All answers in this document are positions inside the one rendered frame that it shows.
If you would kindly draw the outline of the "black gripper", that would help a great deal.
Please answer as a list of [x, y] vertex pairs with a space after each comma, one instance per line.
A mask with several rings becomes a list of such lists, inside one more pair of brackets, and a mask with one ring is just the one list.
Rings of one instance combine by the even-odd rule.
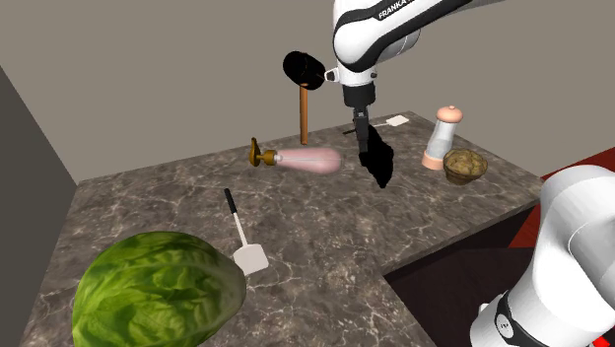
[[369, 83], [363, 86], [342, 86], [344, 104], [353, 108], [353, 122], [361, 153], [369, 151], [369, 113], [367, 106], [376, 100], [376, 86]]

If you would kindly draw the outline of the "black irregular object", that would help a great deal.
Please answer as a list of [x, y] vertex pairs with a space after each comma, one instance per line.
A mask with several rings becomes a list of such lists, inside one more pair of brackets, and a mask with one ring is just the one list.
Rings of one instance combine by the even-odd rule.
[[385, 188], [393, 173], [393, 149], [385, 143], [377, 130], [369, 126], [368, 151], [361, 152], [361, 165], [376, 179], [380, 188]]

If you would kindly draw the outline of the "pink soap dispenser gold pump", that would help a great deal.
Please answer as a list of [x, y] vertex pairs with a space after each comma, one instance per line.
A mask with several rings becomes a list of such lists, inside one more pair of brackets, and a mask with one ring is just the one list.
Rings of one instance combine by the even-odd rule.
[[335, 173], [341, 169], [343, 164], [341, 154], [332, 148], [298, 148], [262, 152], [255, 138], [250, 139], [248, 160], [254, 167], [264, 164], [314, 174]]

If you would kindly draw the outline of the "pink and clear pepper mill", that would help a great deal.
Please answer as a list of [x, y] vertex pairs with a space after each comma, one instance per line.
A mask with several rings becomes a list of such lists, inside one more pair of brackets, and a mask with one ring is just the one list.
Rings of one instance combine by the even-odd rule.
[[422, 159], [425, 168], [433, 171], [444, 168], [444, 156], [452, 147], [455, 128], [462, 118], [462, 111], [454, 105], [441, 107], [437, 111], [434, 131]]

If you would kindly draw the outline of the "brown muffin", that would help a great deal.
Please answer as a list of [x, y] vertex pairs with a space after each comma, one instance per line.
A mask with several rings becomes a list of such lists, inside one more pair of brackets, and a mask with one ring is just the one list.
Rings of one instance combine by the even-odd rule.
[[457, 185], [465, 185], [480, 178], [488, 169], [488, 162], [469, 149], [451, 149], [444, 155], [446, 179]]

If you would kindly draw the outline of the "green lettuce head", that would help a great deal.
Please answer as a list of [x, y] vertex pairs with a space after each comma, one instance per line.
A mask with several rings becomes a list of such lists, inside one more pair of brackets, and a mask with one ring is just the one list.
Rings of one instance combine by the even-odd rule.
[[198, 347], [241, 308], [241, 269], [185, 233], [113, 244], [88, 267], [72, 311], [75, 347]]

